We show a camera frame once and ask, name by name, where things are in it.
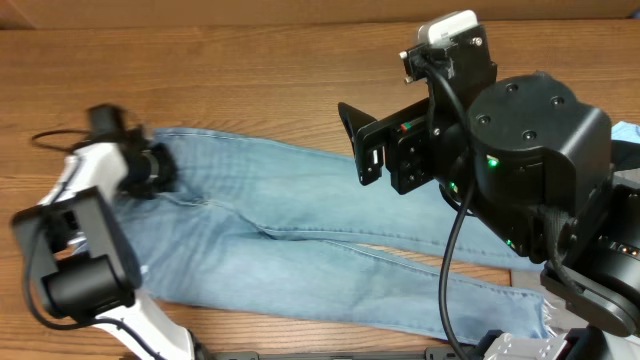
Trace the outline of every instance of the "jeans seam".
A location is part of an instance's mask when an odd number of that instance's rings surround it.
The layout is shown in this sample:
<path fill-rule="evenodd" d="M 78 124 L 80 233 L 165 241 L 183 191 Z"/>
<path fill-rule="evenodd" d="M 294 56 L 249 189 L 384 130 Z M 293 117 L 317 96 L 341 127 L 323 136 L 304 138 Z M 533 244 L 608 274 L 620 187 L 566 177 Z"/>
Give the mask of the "jeans seam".
<path fill-rule="evenodd" d="M 280 228 L 280 229 L 276 229 L 276 228 L 269 227 L 267 225 L 260 225 L 260 227 L 265 229 L 265 230 L 267 230 L 267 231 L 272 231 L 272 232 L 309 232 L 309 233 L 338 233 L 338 234 L 344 233 L 344 234 L 359 234 L 359 235 L 373 235 L 373 236 L 380 236 L 380 237 L 389 237 L 389 238 L 403 239 L 403 240 L 408 240 L 408 241 L 413 241 L 413 242 L 418 242 L 418 243 L 424 243 L 425 242 L 424 240 L 413 238 L 413 237 L 402 235 L 402 234 L 380 234 L 380 233 L 374 233 L 374 232 L 352 231 L 352 230 L 341 230 L 341 229 L 335 229 L 335 230 L 312 230 L 312 229 L 305 229 L 305 228 L 288 228 L 288 229 L 287 228 Z M 442 246 L 443 248 L 445 246 L 445 244 L 443 244 L 441 242 L 436 242 L 436 241 L 427 241 L 427 243 L 429 243 L 431 245 Z M 519 256 L 515 256 L 515 255 L 497 254 L 497 253 L 494 253 L 494 252 L 487 252 L 487 251 L 468 249 L 466 247 L 456 247 L 456 250 L 457 251 L 465 251 L 465 252 L 469 252 L 469 253 L 472 253 L 472 254 L 491 255 L 491 256 L 507 258 L 507 259 L 519 258 Z"/>
<path fill-rule="evenodd" d="M 169 298 L 165 298 L 165 297 L 160 297 L 163 298 L 167 301 L 175 301 L 172 300 L 170 297 Z M 202 301 L 193 301 L 190 303 L 191 305 L 195 305 L 195 306 L 202 306 L 202 307 L 211 307 L 211 304 L 206 303 L 206 302 L 202 302 Z M 225 307 L 226 309 L 229 310 L 236 310 L 236 311 L 253 311 L 251 309 L 246 309 L 244 307 Z M 324 315 L 324 316 L 318 316 L 317 314 L 314 316 L 305 316 L 305 315 L 301 315 L 299 313 L 295 313 L 295 314 L 287 314 L 285 315 L 287 317 L 292 317 L 292 318 L 299 318 L 299 319 L 309 319 L 309 320 L 314 320 L 314 321 L 328 321 L 328 322 L 339 322 L 339 323 L 344 323 L 345 319 L 338 316 L 338 317 L 334 317 L 331 315 Z M 423 326 L 423 325 L 416 325 L 416 326 L 411 326 L 411 325 L 406 325 L 406 324 L 401 324 L 399 322 L 396 321 L 386 321 L 386 322 L 380 322 L 380 321 L 367 321 L 367 320 L 362 320 L 362 319 L 353 319 L 351 318 L 350 320 L 346 320 L 346 322 L 348 323 L 353 323 L 353 324 L 360 324 L 360 325 L 366 325 L 366 326 L 370 326 L 370 327 L 378 327 L 378 328 L 389 328 L 389 327 L 393 327 L 393 328 L 397 328 L 397 329 L 403 329 L 403 331 L 408 332 L 408 333 L 413 333 L 415 334 L 415 329 L 419 329 L 419 330 L 423 330 L 429 334 L 427 334 L 426 336 L 432 336 L 432 337 L 444 337 L 444 330 L 442 329 L 438 329 L 435 327 L 428 327 L 428 326 Z M 476 339 L 476 338 L 471 338 L 471 337 L 467 337 L 464 335 L 460 335 L 459 333 L 456 333 L 456 337 L 459 340 L 467 341 L 469 343 L 477 343 L 480 339 Z"/>
<path fill-rule="evenodd" d="M 272 146 L 276 146 L 276 147 L 281 147 L 281 148 L 286 148 L 286 149 L 295 149 L 296 151 L 303 151 L 303 152 L 306 152 L 306 153 L 309 153 L 309 154 L 312 154 L 312 155 L 320 155 L 320 156 L 324 156 L 324 157 L 331 157 L 331 158 L 337 158 L 337 159 L 346 160 L 346 157 L 343 157 L 343 156 L 340 156 L 340 155 L 323 153 L 321 151 L 316 151 L 316 150 L 308 150 L 308 149 L 304 149 L 304 148 L 298 148 L 298 147 L 294 147 L 294 146 L 289 145 L 289 144 L 279 143 L 279 142 L 275 142 L 275 141 L 268 140 L 268 139 L 251 138 L 251 137 L 246 137 L 246 138 L 245 137 L 238 137 L 238 138 L 236 138 L 236 137 L 222 136 L 222 135 L 215 135 L 215 134 L 197 134 L 197 133 L 163 133 L 163 134 L 159 134 L 159 136 L 160 137 L 162 137 L 162 136 L 167 136 L 167 137 L 202 136 L 202 137 L 210 137 L 210 138 L 225 139 L 225 140 L 240 140 L 240 141 L 260 142 L 260 143 L 263 143 L 263 144 L 272 145 Z M 400 234 L 379 234 L 379 233 L 372 233 L 372 232 L 350 231 L 350 230 L 340 230 L 340 229 L 336 229 L 336 230 L 313 230 L 313 229 L 307 229 L 307 228 L 273 228 L 273 227 L 270 227 L 270 226 L 265 225 L 265 224 L 258 224 L 255 221 L 251 221 L 251 223 L 253 223 L 257 227 L 260 227 L 264 231 L 360 234 L 360 235 L 373 235 L 373 236 L 380 236 L 380 237 L 403 239 L 403 240 L 413 241 L 413 242 L 423 242 L 423 240 L 415 239 L 415 238 L 412 238 L 412 237 L 409 237 L 409 236 L 400 235 Z M 431 244 L 431 245 L 434 245 L 434 246 L 444 246 L 443 243 L 436 242 L 436 241 L 428 241 L 428 243 Z M 515 256 L 515 255 L 498 254 L 498 253 L 486 252 L 486 251 L 478 251 L 478 250 L 468 249 L 468 248 L 465 248 L 465 247 L 458 247 L 457 250 L 458 251 L 464 251 L 464 252 L 467 252 L 467 253 L 470 253 L 470 254 L 487 255 L 487 256 L 492 256 L 492 257 L 497 257 L 497 258 L 504 258 L 504 259 L 515 259 L 515 258 L 518 258 L 518 256 Z"/>
<path fill-rule="evenodd" d="M 368 253 L 368 252 L 366 252 L 364 250 L 355 249 L 355 248 L 353 248 L 351 246 L 335 242 L 333 240 L 319 240 L 319 241 L 323 241 L 323 242 L 332 244 L 332 245 L 337 246 L 337 247 L 343 247 L 343 248 L 349 249 L 351 251 L 354 251 L 354 252 L 358 253 L 360 256 L 366 256 L 366 257 L 377 259 L 379 261 L 384 261 L 384 262 L 389 262 L 389 263 L 392 263 L 392 264 L 395 264 L 395 265 L 399 265 L 401 267 L 404 267 L 404 268 L 406 268 L 408 270 L 411 270 L 411 271 L 414 271 L 416 273 L 420 273 L 420 274 L 428 273 L 428 274 L 431 274 L 431 275 L 438 275 L 438 273 L 436 273 L 436 272 L 431 272 L 429 270 L 420 269 L 420 268 L 417 268 L 415 266 L 411 266 L 411 265 L 408 265 L 408 264 L 403 264 L 401 262 L 398 262 L 398 261 L 395 261 L 395 260 L 392 260 L 392 259 L 386 259 L 386 258 L 383 258 L 381 256 Z M 487 286 L 489 284 L 483 284 L 481 281 L 475 280 L 475 279 L 463 280 L 463 279 L 449 278 L 449 281 L 455 281 L 455 282 L 462 283 L 462 284 L 470 284 L 470 285 L 473 285 L 473 286 L 476 286 L 476 287 L 479 287 L 479 288 L 482 288 L 482 289 L 487 289 L 487 290 L 490 290 L 490 291 L 493 291 L 493 292 L 499 293 L 499 294 L 516 293 L 516 294 L 527 295 L 527 296 L 529 296 L 529 295 L 541 296 L 540 294 L 535 293 L 533 291 L 526 291 L 526 290 L 516 289 L 516 288 L 512 288 L 512 287 L 510 287 L 510 289 L 511 289 L 510 291 L 495 289 L 495 288 L 493 288 L 491 286 Z"/>
<path fill-rule="evenodd" d="M 311 155 L 320 155 L 320 156 L 324 156 L 324 157 L 337 158 L 337 159 L 341 159 L 341 160 L 348 160 L 348 157 L 346 157 L 344 155 L 331 154 L 331 153 L 323 152 L 321 150 L 309 150 L 309 149 L 297 147 L 297 146 L 294 146 L 294 145 L 284 144 L 284 143 L 273 141 L 273 140 L 254 138 L 254 137 L 239 137 L 239 138 L 235 138 L 235 137 L 215 135 L 215 134 L 193 134 L 193 133 L 164 133 L 164 134 L 158 134 L 157 136 L 158 137 L 163 137 L 163 136 L 167 136 L 167 137 L 202 136 L 202 137 L 211 137 L 211 138 L 223 139 L 223 140 L 239 140 L 239 141 L 248 141 L 248 142 L 259 142 L 259 143 L 262 143 L 262 144 L 272 145 L 272 146 L 276 146 L 276 147 L 280 147 L 280 148 L 284 148 L 284 149 L 295 149 L 296 151 L 309 153 Z"/>

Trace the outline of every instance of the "jeans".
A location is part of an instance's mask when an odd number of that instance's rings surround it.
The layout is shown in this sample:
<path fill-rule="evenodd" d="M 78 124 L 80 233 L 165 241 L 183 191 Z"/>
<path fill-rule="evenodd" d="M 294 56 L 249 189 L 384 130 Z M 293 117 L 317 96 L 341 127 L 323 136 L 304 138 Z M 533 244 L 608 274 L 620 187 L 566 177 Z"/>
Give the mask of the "jeans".
<path fill-rule="evenodd" d="M 640 127 L 635 124 L 620 121 L 611 128 L 611 139 L 639 144 Z"/>
<path fill-rule="evenodd" d="M 343 156 L 199 129 L 160 129 L 155 140 L 176 160 L 176 192 L 114 204 L 152 295 L 445 339 L 439 269 L 357 245 L 442 255 L 456 214 L 435 182 L 400 196 L 387 174 L 361 186 Z M 465 220 L 454 258 L 542 268 L 475 218 Z M 548 336 L 535 291 L 452 274 L 448 308 L 465 343 L 490 329 Z"/>

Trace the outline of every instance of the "black bracket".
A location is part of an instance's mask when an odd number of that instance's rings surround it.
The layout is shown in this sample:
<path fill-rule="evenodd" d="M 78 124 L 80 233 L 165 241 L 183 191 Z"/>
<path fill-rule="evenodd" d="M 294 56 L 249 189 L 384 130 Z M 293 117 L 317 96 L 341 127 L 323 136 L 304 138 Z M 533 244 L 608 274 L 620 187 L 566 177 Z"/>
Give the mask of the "black bracket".
<path fill-rule="evenodd" d="M 469 352 L 474 346 L 463 345 Z M 215 360 L 456 360 L 459 359 L 451 347 L 428 348 L 423 352 L 338 352 L 319 354 L 259 355 L 253 351 L 214 353 Z"/>
<path fill-rule="evenodd" d="M 135 302 L 140 266 L 97 187 L 23 210 L 13 217 L 12 227 L 24 256 L 36 247 L 31 281 L 51 316 L 84 322 Z M 78 237 L 86 239 L 87 251 L 57 260 L 54 254 Z"/>
<path fill-rule="evenodd" d="M 141 125 L 127 130 L 125 110 L 118 106 L 94 106 L 87 110 L 87 115 L 90 135 L 74 149 L 100 142 L 118 144 L 128 168 L 127 176 L 118 184 L 119 190 L 139 199 L 152 199 L 157 193 L 173 191 L 177 167 L 164 144 L 152 144 Z"/>
<path fill-rule="evenodd" d="M 369 185 L 382 176 L 385 161 L 391 173 L 391 185 L 400 194 L 432 179 L 428 164 L 423 160 L 428 140 L 425 128 L 428 107 L 429 99 L 426 98 L 376 121 L 350 105 L 338 104 L 362 185 Z"/>

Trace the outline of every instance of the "light blue jeans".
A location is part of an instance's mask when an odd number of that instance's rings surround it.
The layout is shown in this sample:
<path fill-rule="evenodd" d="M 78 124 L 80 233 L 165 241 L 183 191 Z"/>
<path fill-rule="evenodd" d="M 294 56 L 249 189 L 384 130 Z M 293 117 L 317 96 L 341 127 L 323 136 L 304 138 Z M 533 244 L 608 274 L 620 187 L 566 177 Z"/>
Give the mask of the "light blue jeans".
<path fill-rule="evenodd" d="M 435 182 L 400 196 L 387 175 L 361 186 L 348 157 L 210 130 L 160 129 L 155 140 L 176 159 L 177 191 L 114 205 L 154 296 L 445 338 L 439 269 L 357 245 L 442 255 L 456 214 Z M 465 220 L 454 257 L 541 269 L 475 218 Z M 458 275 L 448 289 L 463 342 L 490 329 L 548 336 L 535 291 Z"/>

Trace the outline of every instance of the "wood grain surface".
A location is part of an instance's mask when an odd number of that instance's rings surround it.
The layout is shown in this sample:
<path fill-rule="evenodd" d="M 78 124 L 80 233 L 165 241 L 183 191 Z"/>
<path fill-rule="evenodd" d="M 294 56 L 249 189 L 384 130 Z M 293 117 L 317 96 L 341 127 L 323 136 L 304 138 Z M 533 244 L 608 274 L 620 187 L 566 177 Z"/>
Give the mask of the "wood grain surface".
<path fill-rule="evenodd" d="M 473 9 L 482 21 L 623 19 L 640 7 L 638 0 L 3 1 L 32 27 L 49 30 L 423 21 L 465 9 Z"/>
<path fill-rule="evenodd" d="M 425 96 L 425 86 L 403 84 L 397 55 L 411 46 L 417 25 L 0 31 L 0 358 L 114 359 L 126 352 L 98 330 L 46 330 L 22 303 L 22 259 L 6 224 L 51 188 L 63 165 L 61 154 L 30 147 L 32 134 L 83 128 L 86 108 L 110 102 L 150 126 L 212 128 L 349 154 L 339 101 L 382 117 Z M 546 70 L 614 121 L 640 123 L 640 21 L 495 22 L 487 30 L 501 78 Z M 509 283 L 503 270 L 455 270 Z M 213 351 L 439 343 L 347 324 L 163 307 Z"/>
<path fill-rule="evenodd" d="M 0 29 L 33 29 L 32 23 L 11 2 L 0 0 Z"/>

